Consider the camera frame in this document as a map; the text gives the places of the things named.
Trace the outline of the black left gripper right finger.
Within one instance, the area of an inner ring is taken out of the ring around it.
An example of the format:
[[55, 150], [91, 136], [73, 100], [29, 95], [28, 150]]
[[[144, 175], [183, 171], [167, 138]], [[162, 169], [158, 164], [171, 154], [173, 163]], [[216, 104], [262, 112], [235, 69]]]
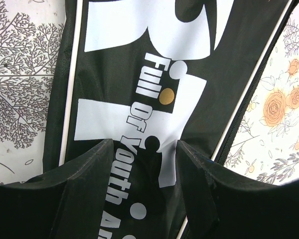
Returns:
[[179, 141], [176, 168], [194, 239], [299, 239], [299, 180], [259, 182]]

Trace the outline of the black racket cover bag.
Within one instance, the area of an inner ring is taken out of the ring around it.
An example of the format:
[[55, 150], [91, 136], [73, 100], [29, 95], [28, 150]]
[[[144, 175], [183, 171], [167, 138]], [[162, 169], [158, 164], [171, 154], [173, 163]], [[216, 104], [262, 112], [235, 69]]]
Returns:
[[67, 0], [43, 171], [82, 168], [57, 239], [174, 239], [183, 140], [219, 150], [289, 0]]

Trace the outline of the floral tablecloth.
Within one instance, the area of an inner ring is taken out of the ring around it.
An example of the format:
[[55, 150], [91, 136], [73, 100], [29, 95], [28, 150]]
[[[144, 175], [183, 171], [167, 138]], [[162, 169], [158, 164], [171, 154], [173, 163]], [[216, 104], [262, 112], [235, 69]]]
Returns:
[[[43, 170], [52, 83], [57, 80], [62, 11], [27, 13], [17, 0], [0, 0], [0, 185], [24, 182]], [[225, 166], [252, 179], [281, 185], [299, 178], [299, 3], [269, 56], [239, 123]]]

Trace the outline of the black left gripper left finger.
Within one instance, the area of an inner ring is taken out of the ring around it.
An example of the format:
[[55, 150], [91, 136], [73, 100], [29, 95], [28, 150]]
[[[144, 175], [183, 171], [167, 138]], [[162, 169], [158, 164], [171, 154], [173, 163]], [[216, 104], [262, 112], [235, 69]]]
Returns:
[[95, 239], [112, 168], [113, 141], [31, 178], [0, 186], [0, 239]]

